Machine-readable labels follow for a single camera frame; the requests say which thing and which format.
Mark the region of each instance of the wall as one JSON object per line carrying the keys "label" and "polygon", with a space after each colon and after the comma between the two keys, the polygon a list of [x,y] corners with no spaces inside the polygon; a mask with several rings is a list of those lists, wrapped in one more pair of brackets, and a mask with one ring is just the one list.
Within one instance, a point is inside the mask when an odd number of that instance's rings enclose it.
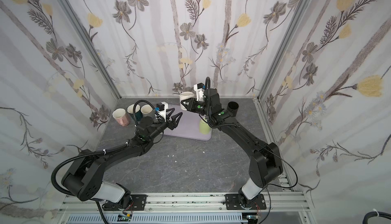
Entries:
{"label": "wall", "polygon": [[0,9],[0,222],[51,223],[52,170],[96,147],[116,99],[56,0]]}
{"label": "wall", "polygon": [[255,96],[298,0],[69,0],[123,96]]}
{"label": "wall", "polygon": [[261,98],[319,224],[391,212],[390,1],[312,0]]}

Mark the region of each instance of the lavender placemat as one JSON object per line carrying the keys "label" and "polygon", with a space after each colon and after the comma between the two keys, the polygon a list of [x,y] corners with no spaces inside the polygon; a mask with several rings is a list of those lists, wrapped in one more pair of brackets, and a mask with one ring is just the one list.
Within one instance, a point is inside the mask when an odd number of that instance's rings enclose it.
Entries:
{"label": "lavender placemat", "polygon": [[202,134],[199,132],[199,121],[201,118],[197,113],[189,112],[187,110],[182,110],[180,105],[172,105],[169,104],[169,109],[175,108],[175,111],[172,113],[178,114],[179,112],[183,112],[181,120],[177,128],[170,130],[169,128],[164,130],[165,135],[169,136],[178,136],[181,138],[192,138],[199,140],[209,140],[212,137],[212,130],[210,130],[209,134]]}

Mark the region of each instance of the cable tie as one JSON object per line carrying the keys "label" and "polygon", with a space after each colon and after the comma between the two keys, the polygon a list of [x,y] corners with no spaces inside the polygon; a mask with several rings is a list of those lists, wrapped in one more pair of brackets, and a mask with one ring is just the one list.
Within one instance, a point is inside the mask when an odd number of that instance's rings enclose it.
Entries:
{"label": "cable tie", "polygon": [[379,216],[379,212],[377,212],[377,210],[376,210],[376,209],[373,209],[373,211],[375,211],[375,212],[377,213],[377,216]]}

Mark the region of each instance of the black cup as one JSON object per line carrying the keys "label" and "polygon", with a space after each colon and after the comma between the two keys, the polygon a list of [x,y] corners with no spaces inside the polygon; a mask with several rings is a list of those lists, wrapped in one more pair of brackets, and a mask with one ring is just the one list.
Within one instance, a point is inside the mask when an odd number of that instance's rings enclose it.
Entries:
{"label": "black cup", "polygon": [[239,109],[239,105],[237,102],[229,102],[227,106],[227,110],[233,114],[233,116],[236,116]]}

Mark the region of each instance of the marble table surface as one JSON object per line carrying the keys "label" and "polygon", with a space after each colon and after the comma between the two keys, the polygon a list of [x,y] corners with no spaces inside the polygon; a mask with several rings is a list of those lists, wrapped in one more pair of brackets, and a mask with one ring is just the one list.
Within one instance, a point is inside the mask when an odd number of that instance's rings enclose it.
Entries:
{"label": "marble table surface", "polygon": [[[119,100],[117,108],[134,104],[137,98]],[[152,104],[165,101],[179,105],[179,99],[147,98]],[[239,104],[237,120],[256,137],[266,140],[252,99],[221,99]],[[112,117],[98,145],[111,148],[134,136],[134,122],[122,127]],[[118,182],[131,192],[237,192],[248,179],[250,159],[228,135],[213,129],[209,141],[165,135],[146,154],[128,159],[104,174],[104,180]],[[269,191],[281,188],[269,186]]]}

